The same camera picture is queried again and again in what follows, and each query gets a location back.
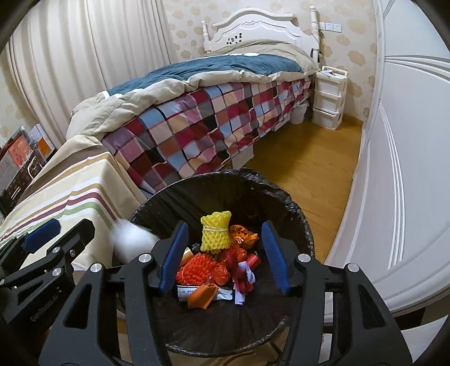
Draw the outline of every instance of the yellow foam net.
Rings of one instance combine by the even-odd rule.
[[[213,212],[211,215],[203,216],[200,222],[203,224],[202,252],[211,254],[219,253],[222,249],[230,247],[230,235],[228,234],[228,224],[230,223],[231,212]]]

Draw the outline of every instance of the beige comforter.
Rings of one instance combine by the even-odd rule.
[[[281,71],[271,75],[258,75],[248,71],[209,71],[191,76],[188,80],[165,79],[145,89],[136,89],[122,96],[108,96],[106,92],[81,102],[74,110],[67,131],[67,139],[75,135],[94,136],[101,140],[152,105],[164,103],[184,93],[193,92],[199,87],[220,85],[226,82],[266,83],[302,79],[318,71],[319,66],[302,49],[281,41],[245,41],[226,46],[204,57],[230,54],[271,54],[296,61],[303,73]]]

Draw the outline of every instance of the blue blanket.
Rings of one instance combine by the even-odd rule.
[[[303,69],[294,60],[286,57],[260,54],[258,56],[215,56],[194,59],[163,66],[147,75],[127,81],[108,90],[109,95],[125,94],[134,89],[144,89],[164,79],[187,80],[192,75],[205,71],[245,70],[258,75],[271,75],[278,71],[299,72]]]

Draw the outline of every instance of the wall socket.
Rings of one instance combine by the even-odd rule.
[[[342,27],[340,24],[320,22],[319,29],[322,31],[342,33]]]

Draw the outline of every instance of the wall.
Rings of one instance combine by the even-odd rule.
[[[180,61],[199,57],[203,48],[202,20],[212,24],[236,10],[254,6],[274,13],[294,13],[294,24],[310,32],[309,7],[315,5],[319,21],[342,25],[342,33],[324,32],[323,64],[349,71],[345,112],[367,120],[375,82],[376,25],[372,0],[163,0],[169,28]]]
[[[0,146],[20,127],[29,131],[36,119],[25,104],[9,72],[6,53],[0,55]]]

